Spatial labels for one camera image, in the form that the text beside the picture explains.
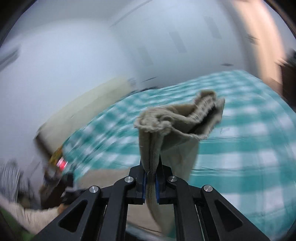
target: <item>fabric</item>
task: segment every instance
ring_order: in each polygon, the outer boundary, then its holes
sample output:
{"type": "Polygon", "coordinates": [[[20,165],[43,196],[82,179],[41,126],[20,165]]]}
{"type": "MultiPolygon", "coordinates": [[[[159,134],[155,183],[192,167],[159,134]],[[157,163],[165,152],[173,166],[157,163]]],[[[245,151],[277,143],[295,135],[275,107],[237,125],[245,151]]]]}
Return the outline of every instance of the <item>fabric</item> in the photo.
{"type": "Polygon", "coordinates": [[[15,161],[0,162],[0,193],[10,202],[16,202],[19,193],[35,200],[30,180],[23,175],[15,161]]]}
{"type": "Polygon", "coordinates": [[[126,169],[140,163],[133,127],[147,107],[192,101],[202,89],[225,98],[223,117],[199,143],[189,184],[212,185],[269,238],[296,219],[296,114],[260,79],[220,72],[131,95],[73,133],[63,155],[79,179],[90,169],[126,169]]]}
{"type": "Polygon", "coordinates": [[[39,233],[58,216],[57,207],[46,210],[24,209],[16,202],[9,202],[2,195],[0,195],[0,207],[9,212],[22,227],[32,234],[39,233]]]}
{"type": "Polygon", "coordinates": [[[158,205],[155,173],[161,157],[173,175],[187,180],[197,159],[198,143],[205,140],[222,118],[224,99],[201,91],[192,104],[150,107],[135,121],[139,129],[141,163],[147,173],[146,203],[164,234],[174,223],[173,205],[158,205]]]}

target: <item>bed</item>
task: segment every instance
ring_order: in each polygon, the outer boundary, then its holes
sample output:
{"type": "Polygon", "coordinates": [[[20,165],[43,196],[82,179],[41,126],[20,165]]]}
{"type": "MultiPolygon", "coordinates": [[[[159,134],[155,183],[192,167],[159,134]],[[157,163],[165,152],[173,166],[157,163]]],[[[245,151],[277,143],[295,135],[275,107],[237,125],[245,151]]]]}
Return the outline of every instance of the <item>bed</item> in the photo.
{"type": "Polygon", "coordinates": [[[212,185],[270,239],[296,219],[296,114],[245,71],[214,73],[132,94],[103,110],[63,144],[75,180],[91,169],[125,169],[140,162],[135,118],[145,108],[185,103],[202,89],[226,99],[222,121],[199,155],[189,184],[212,185]]]}

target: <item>white wall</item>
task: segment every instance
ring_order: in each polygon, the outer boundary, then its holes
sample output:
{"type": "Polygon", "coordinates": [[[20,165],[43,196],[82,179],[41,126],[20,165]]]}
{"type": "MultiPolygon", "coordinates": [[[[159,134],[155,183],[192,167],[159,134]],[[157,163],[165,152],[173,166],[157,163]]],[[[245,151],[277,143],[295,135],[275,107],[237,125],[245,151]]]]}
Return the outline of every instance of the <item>white wall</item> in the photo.
{"type": "Polygon", "coordinates": [[[48,23],[70,19],[108,20],[132,0],[37,0],[16,24],[6,40],[48,23]]]}
{"type": "Polygon", "coordinates": [[[134,60],[141,87],[248,69],[238,33],[218,1],[140,2],[141,7],[125,7],[110,25],[134,60]]]}
{"type": "MultiPolygon", "coordinates": [[[[104,20],[53,19],[33,28],[31,22],[39,19],[33,5],[1,48],[20,49],[0,72],[0,158],[16,158],[23,169],[44,160],[33,140],[53,113],[109,79],[135,77],[104,20]]],[[[40,166],[32,181],[36,190],[41,179],[40,166]]]]}

